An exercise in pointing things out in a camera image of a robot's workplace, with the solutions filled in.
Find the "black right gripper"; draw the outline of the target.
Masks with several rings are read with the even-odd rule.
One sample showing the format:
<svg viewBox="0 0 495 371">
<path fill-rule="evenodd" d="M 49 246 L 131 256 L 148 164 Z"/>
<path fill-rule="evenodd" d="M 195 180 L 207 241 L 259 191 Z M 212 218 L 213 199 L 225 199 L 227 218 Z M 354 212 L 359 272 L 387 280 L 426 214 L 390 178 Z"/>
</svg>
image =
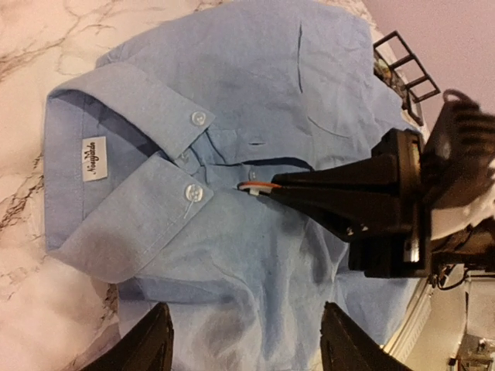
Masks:
<svg viewBox="0 0 495 371">
<path fill-rule="evenodd" d="M 348 266 L 366 277 L 425 276 L 429 221 L 422 205 L 421 135 L 391 129 L 371 158 L 274 175 L 269 197 L 350 242 Z"/>
</svg>

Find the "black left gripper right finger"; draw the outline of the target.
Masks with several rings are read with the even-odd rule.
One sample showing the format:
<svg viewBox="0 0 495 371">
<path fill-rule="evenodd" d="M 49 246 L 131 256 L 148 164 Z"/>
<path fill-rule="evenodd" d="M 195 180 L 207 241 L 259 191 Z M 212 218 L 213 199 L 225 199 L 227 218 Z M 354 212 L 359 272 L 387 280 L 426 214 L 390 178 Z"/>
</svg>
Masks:
<svg viewBox="0 0 495 371">
<path fill-rule="evenodd" d="M 322 316 L 322 365 L 325 371 L 409 370 L 333 302 L 325 304 Z"/>
</svg>

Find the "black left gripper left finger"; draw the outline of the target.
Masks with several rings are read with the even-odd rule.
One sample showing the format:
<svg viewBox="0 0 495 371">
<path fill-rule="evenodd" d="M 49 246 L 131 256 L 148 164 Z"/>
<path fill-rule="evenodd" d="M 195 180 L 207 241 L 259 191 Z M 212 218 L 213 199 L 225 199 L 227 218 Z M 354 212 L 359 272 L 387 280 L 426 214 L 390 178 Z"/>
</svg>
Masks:
<svg viewBox="0 0 495 371">
<path fill-rule="evenodd" d="M 123 339 L 83 371 L 163 371 L 172 368 L 172 319 L 158 303 Z"/>
</svg>

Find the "round brooch orange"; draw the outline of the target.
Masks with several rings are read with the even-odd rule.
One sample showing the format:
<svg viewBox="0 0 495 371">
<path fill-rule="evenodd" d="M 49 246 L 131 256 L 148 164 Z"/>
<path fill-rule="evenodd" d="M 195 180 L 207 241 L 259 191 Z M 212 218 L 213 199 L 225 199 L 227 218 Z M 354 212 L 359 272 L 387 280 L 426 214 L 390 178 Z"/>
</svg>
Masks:
<svg viewBox="0 0 495 371">
<path fill-rule="evenodd" d="M 270 182 L 241 182 L 237 185 L 237 189 L 242 192 L 247 192 L 252 196 L 269 195 L 274 189 L 280 189 L 282 186 Z"/>
</svg>

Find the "blue shirt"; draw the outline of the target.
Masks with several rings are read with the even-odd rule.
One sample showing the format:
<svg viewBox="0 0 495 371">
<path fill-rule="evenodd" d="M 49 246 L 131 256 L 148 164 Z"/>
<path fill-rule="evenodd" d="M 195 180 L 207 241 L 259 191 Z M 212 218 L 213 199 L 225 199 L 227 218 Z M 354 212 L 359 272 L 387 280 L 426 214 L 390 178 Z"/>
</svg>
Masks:
<svg viewBox="0 0 495 371">
<path fill-rule="evenodd" d="M 401 104 L 370 27 L 313 1 L 237 1 L 165 22 L 51 91 L 46 248 L 119 291 L 121 330 L 169 305 L 174 370 L 306 370 L 324 304 L 376 343 L 416 282 L 347 268 L 308 217 L 247 180 L 368 157 Z"/>
</svg>

